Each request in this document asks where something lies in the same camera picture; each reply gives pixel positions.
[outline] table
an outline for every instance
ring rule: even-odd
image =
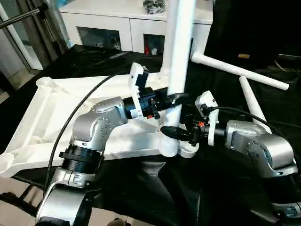
[[[0,150],[4,151],[17,128],[43,76],[73,78],[129,73],[132,62],[145,65],[151,72],[161,67],[160,56],[128,54],[98,64],[118,51],[74,46],[52,65],[21,87],[0,104]],[[257,70],[262,74],[290,80],[293,73]],[[301,93],[300,81],[287,91],[249,81],[267,118],[279,128],[301,154]],[[211,90],[218,105],[248,111],[238,77],[204,65],[189,63],[186,90],[192,97]],[[195,113],[185,108],[182,116]],[[182,117],[188,123],[189,117]],[[239,115],[220,113],[221,123],[229,119],[250,120]],[[23,170],[13,178],[43,188],[46,169]],[[149,156],[105,161],[97,174],[93,206],[115,211],[158,226],[179,225],[274,225],[277,221],[260,179],[248,159],[226,151],[223,144],[208,147],[200,144],[192,159],[179,156]]]

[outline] floor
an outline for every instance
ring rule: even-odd
[[[27,69],[24,68],[24,69],[20,70],[19,72],[17,72],[16,74],[12,75],[8,80],[16,89],[19,89],[33,77],[34,77],[34,75],[30,74],[27,71]],[[7,98],[9,98],[8,93],[0,90],[0,104],[3,101],[5,101]]]
[[[26,69],[13,75],[9,80],[16,89],[22,87],[34,75],[29,74]],[[0,93],[0,104],[9,98],[9,95],[4,92]],[[0,194],[4,192],[12,192],[20,196],[22,192],[28,187],[27,183],[17,181],[11,178],[0,177]],[[25,201],[37,206],[42,199],[43,193],[38,188],[33,188],[26,197]],[[117,213],[102,210],[92,209],[89,226],[106,226],[110,221],[115,218],[120,218],[130,223],[131,226],[151,226],[150,224],[130,218],[128,216],[119,215]],[[23,212],[17,207],[0,201],[0,226],[34,226],[35,218]]]

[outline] black cable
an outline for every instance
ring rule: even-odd
[[[268,122],[266,122],[265,120],[257,117],[256,115],[253,115],[249,112],[245,112],[243,110],[237,109],[237,108],[233,108],[233,107],[222,107],[222,106],[218,106],[218,107],[209,107],[208,108],[209,112],[212,112],[214,110],[231,110],[231,111],[236,111],[236,112],[240,112],[244,115],[247,115],[253,119],[256,119],[257,121],[260,121],[261,123],[267,125],[268,127],[272,128],[275,132],[278,133],[278,135],[280,135],[281,137],[283,137],[285,139],[285,136],[283,135],[283,133],[280,132],[280,130],[278,130],[276,127],[272,126],[271,124],[269,124]]]
[[[62,127],[60,133],[58,134],[56,140],[55,140],[55,144],[53,145],[52,151],[51,151],[51,155],[50,155],[50,159],[49,159],[49,163],[48,163],[48,169],[47,169],[47,175],[46,175],[46,181],[45,181],[45,185],[44,185],[44,195],[47,191],[47,187],[50,181],[50,172],[51,172],[51,167],[52,167],[52,162],[53,162],[53,157],[55,155],[55,150],[57,148],[58,142],[60,141],[66,127],[68,126],[69,122],[71,121],[71,119],[73,118],[73,116],[75,115],[75,113],[79,110],[79,108],[82,106],[82,104],[89,98],[89,96],[97,89],[99,88],[102,84],[104,84],[107,80],[111,79],[112,77],[118,75],[119,73],[110,75],[109,77],[105,78],[104,80],[102,80],[100,83],[98,83],[93,89],[91,89],[91,91],[80,101],[80,103],[75,107],[75,109],[73,110],[73,112],[71,113],[71,115],[69,116],[69,118],[67,119],[67,121],[65,122],[64,126]]]
[[[297,72],[297,70],[295,68],[291,68],[290,69],[292,72],[296,73],[296,75],[301,78],[301,74],[299,72]]]

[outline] glass cabinet door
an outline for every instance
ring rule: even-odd
[[[129,18],[62,13],[73,44],[132,51]]]

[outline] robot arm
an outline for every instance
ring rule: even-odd
[[[162,133],[189,141],[192,145],[201,142],[201,137],[207,137],[209,145],[213,145],[214,137],[224,137],[227,149],[248,157],[262,178],[276,213],[287,218],[300,218],[301,178],[291,145],[283,137],[270,134],[264,127],[252,122],[230,120],[226,128],[219,128],[216,125],[218,112],[206,113],[208,107],[217,106],[213,100],[207,91],[195,101],[206,122],[196,122],[192,132],[178,127],[162,127]]]
[[[181,104],[185,94],[167,96],[167,88],[145,88],[146,79],[145,68],[133,63],[129,82],[132,97],[101,101],[76,119],[70,145],[59,154],[63,163],[56,169],[39,207],[37,224],[88,225],[92,198],[87,188],[95,179],[114,128],[132,118],[158,119],[159,111]]]

